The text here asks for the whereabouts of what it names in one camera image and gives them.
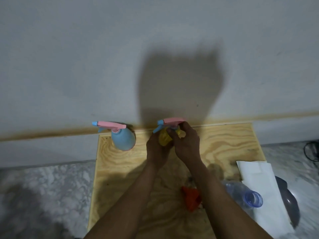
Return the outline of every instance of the bottle neck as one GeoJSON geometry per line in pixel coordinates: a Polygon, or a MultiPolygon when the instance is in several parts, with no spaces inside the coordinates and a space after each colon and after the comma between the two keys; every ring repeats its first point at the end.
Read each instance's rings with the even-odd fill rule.
{"type": "Polygon", "coordinates": [[[245,203],[254,208],[261,207],[263,205],[263,198],[256,191],[248,190],[243,195],[245,203]]]}

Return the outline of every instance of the baseboard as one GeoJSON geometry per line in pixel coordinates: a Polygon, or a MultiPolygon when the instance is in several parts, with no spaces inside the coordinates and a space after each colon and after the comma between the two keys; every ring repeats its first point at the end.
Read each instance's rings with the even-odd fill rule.
{"type": "MultiPolygon", "coordinates": [[[[319,139],[319,116],[259,120],[253,127],[260,144],[319,139]]],[[[1,142],[0,168],[95,160],[97,145],[97,134],[1,142]]]]}

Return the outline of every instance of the white wall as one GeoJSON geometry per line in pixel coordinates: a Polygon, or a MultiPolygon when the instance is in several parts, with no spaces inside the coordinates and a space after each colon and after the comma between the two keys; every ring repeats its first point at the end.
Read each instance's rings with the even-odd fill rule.
{"type": "Polygon", "coordinates": [[[318,13],[319,0],[0,0],[0,136],[319,111],[318,13]]]}

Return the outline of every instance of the wooden board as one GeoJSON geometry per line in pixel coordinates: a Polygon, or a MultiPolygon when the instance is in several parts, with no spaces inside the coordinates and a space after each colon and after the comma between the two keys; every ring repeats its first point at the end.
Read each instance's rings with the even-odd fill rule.
{"type": "MultiPolygon", "coordinates": [[[[265,160],[250,123],[195,128],[202,161],[220,179],[240,180],[237,160],[265,160]]],[[[150,131],[136,133],[130,151],[114,147],[110,135],[100,135],[88,229],[103,216],[137,178],[146,160],[150,131]]],[[[186,210],[181,186],[191,177],[172,149],[159,171],[137,238],[214,238],[204,209],[186,210]]]]}

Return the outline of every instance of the plastic water bottle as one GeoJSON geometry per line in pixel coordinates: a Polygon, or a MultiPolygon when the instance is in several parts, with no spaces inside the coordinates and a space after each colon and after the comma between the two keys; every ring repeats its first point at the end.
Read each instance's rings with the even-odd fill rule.
{"type": "Polygon", "coordinates": [[[234,201],[248,214],[254,217],[254,208],[263,205],[263,198],[256,191],[252,191],[242,182],[238,181],[222,181],[227,193],[233,198],[234,201]]]}

